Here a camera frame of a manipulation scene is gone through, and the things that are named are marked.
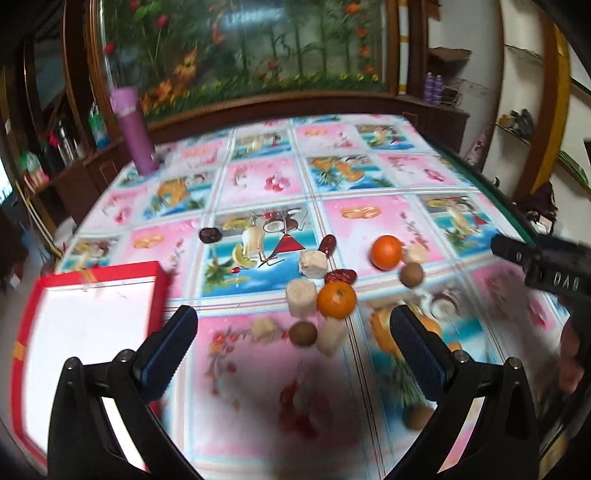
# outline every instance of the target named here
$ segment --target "glass cabinet door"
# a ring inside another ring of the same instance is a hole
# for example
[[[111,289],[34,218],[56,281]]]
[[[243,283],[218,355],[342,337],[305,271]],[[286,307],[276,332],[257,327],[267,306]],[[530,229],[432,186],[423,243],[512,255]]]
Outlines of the glass cabinet door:
[[[234,98],[382,90],[385,0],[98,0],[105,78],[148,121]]]

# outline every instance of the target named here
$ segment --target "red date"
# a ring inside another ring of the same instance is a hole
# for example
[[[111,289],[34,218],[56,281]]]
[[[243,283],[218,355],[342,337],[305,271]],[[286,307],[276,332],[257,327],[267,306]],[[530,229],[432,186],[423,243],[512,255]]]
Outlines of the red date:
[[[336,238],[334,235],[326,235],[322,241],[320,242],[320,246],[318,250],[324,252],[324,254],[329,257],[331,256],[336,249]]]
[[[341,268],[339,270],[333,270],[332,272],[328,272],[324,276],[324,283],[332,283],[335,281],[344,281],[349,285],[352,285],[357,280],[357,272],[355,270],[346,270]]]

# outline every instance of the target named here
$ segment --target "dried fruit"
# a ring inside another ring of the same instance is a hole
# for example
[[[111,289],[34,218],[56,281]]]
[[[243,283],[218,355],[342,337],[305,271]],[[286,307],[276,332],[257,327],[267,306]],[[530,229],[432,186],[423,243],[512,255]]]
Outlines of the dried fruit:
[[[320,242],[320,246],[318,250],[324,252],[324,254],[329,257],[331,256],[336,249],[336,237],[334,235],[326,235],[322,241]]]
[[[349,285],[353,285],[353,283],[355,283],[355,280],[357,280],[357,272],[355,270],[346,270],[344,268],[333,270],[332,272],[328,272],[324,276],[324,283],[344,281]]]
[[[418,287],[425,279],[425,272],[420,264],[410,262],[400,271],[400,282],[408,288]]]
[[[290,328],[289,336],[295,346],[312,346],[318,337],[318,330],[313,323],[297,322]]]
[[[199,239],[204,244],[214,244],[215,242],[219,242],[222,239],[222,233],[219,228],[202,228],[199,232]]]

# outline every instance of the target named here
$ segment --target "bottle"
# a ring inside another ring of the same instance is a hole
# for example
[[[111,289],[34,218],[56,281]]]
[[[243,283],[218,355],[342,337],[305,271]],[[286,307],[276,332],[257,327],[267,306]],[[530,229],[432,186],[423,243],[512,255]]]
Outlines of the bottle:
[[[433,103],[439,105],[441,103],[441,96],[443,94],[443,78],[437,75],[433,83]]]
[[[64,153],[62,156],[65,155],[64,159],[66,161],[66,165],[70,166],[76,160],[76,149],[74,147],[74,143],[72,142],[68,130],[66,128],[66,124],[63,120],[60,120],[57,123],[57,132],[59,134],[61,140],[61,147],[63,148]]]
[[[135,168],[142,176],[158,170],[154,143],[144,123],[139,94],[135,87],[124,87],[111,93],[111,107],[117,115],[127,149]]]
[[[427,73],[427,78],[425,78],[425,92],[423,95],[423,100],[427,103],[433,102],[433,74],[431,72]]]
[[[51,145],[46,142],[41,144],[41,155],[39,156],[39,163],[41,168],[49,178],[57,177],[65,168],[64,162],[59,153]]]
[[[96,148],[100,150],[111,143],[111,140],[107,134],[105,122],[99,112],[96,102],[92,102],[92,107],[90,107],[90,112],[88,114],[88,125],[90,126],[92,136],[95,138]]]

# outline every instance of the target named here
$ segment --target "white wall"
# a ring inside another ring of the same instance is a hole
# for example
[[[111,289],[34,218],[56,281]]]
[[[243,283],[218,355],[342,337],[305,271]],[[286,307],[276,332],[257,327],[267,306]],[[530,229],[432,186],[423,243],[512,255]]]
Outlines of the white wall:
[[[538,7],[531,0],[500,0],[504,42],[507,45],[543,54],[543,36]],[[527,109],[537,123],[544,85],[542,64],[525,61],[511,48],[505,47],[505,63],[501,86],[501,102],[497,118],[511,110]],[[500,190],[509,198],[523,168],[530,148],[511,134],[495,128],[491,149],[482,173],[490,180],[498,177]]]
[[[569,45],[569,56],[570,56],[570,76],[578,82],[585,85],[588,89],[591,89],[591,79],[583,64],[574,52],[573,47]]]
[[[460,156],[464,156],[494,113],[498,72],[502,62],[499,0],[440,0],[441,20],[429,22],[429,46],[467,48],[472,56],[459,77],[467,80],[460,91],[460,109],[468,112]]]
[[[572,48],[570,53],[571,77],[591,87],[589,75]],[[583,167],[591,180],[591,166],[583,140],[591,138],[591,98],[577,87],[570,87],[569,115],[561,149]],[[591,199],[565,169],[556,164],[550,178],[554,200],[558,207],[558,222],[563,227],[559,233],[574,241],[591,244]]]

